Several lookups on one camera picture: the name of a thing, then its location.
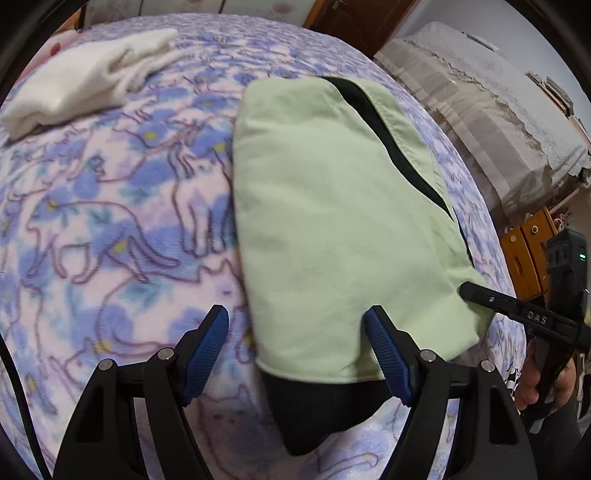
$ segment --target white towel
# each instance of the white towel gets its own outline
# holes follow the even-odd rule
[[[11,140],[37,125],[125,104],[146,77],[180,57],[173,28],[152,30],[64,50],[36,70],[4,109],[2,124]]]

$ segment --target light green cloth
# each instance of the light green cloth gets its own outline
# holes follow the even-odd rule
[[[394,98],[376,83],[355,82],[453,216],[436,161]],[[238,241],[261,369],[308,382],[383,378],[361,328],[374,304],[420,348],[445,359],[484,335],[490,310],[457,295],[466,280],[485,282],[455,216],[406,181],[332,84],[252,82],[233,157]]]

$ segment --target floral blanket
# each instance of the floral blanket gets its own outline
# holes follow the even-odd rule
[[[214,477],[378,478],[408,414],[397,398],[297,458],[285,451],[269,414],[253,363],[232,211],[232,129],[242,92],[267,76],[361,77],[386,86],[439,162],[476,268],[492,288],[512,294],[484,201],[425,110],[335,38],[257,18],[181,14],[100,25],[79,42],[163,27],[178,29],[185,55],[149,77],[123,108],[15,143],[0,131],[0,332],[45,456],[53,467],[99,360],[143,361],[196,328],[219,303],[230,313],[228,340],[204,394],[187,409]],[[488,357],[506,376],[511,366],[521,367],[524,353],[523,328],[497,316],[462,360]],[[0,422],[33,465],[1,373]],[[452,402],[432,478],[443,474],[456,414]],[[137,415],[148,470],[161,478],[140,402]]]

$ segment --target wooden drawer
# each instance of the wooden drawer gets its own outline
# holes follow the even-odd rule
[[[550,288],[550,278],[546,271],[546,242],[557,233],[552,217],[544,207],[522,223],[519,228],[530,249],[542,293],[546,293]]]
[[[521,230],[509,230],[500,242],[517,298],[529,300],[540,295],[542,289],[538,274]]]

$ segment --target hand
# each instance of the hand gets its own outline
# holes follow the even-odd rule
[[[533,405],[538,401],[539,394],[536,386],[540,382],[540,370],[535,364],[534,353],[535,342],[532,340],[527,346],[527,357],[523,364],[517,391],[515,392],[515,406],[519,411],[525,410],[528,405]],[[577,380],[576,377],[574,362],[571,358],[554,382],[556,395],[554,396],[552,413],[568,402],[570,396],[573,394],[574,384]]]

